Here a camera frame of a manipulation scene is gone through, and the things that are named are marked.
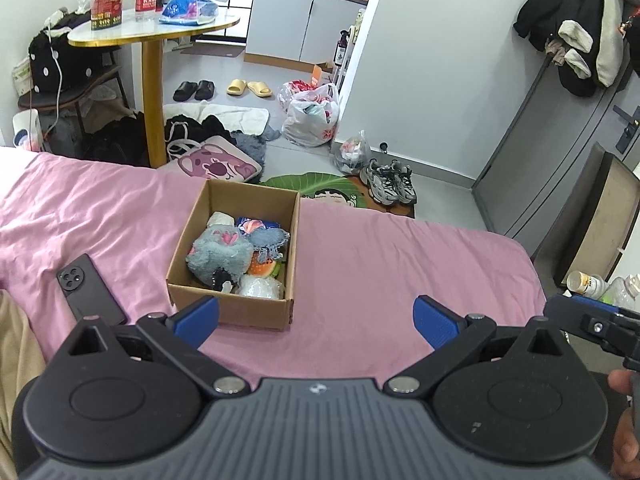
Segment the person right hand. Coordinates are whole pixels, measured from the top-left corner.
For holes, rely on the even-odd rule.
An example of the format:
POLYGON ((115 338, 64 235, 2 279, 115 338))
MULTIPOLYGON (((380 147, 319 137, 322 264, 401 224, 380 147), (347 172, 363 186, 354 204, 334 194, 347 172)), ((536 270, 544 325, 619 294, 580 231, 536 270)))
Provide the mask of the person right hand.
MULTIPOLYGON (((632 370, 613 370, 608 374, 608 386, 625 396, 632 395, 632 370)), ((632 409, 626 408, 620 415, 613 438, 612 474, 616 479, 638 479, 639 441, 634 435, 632 409)))

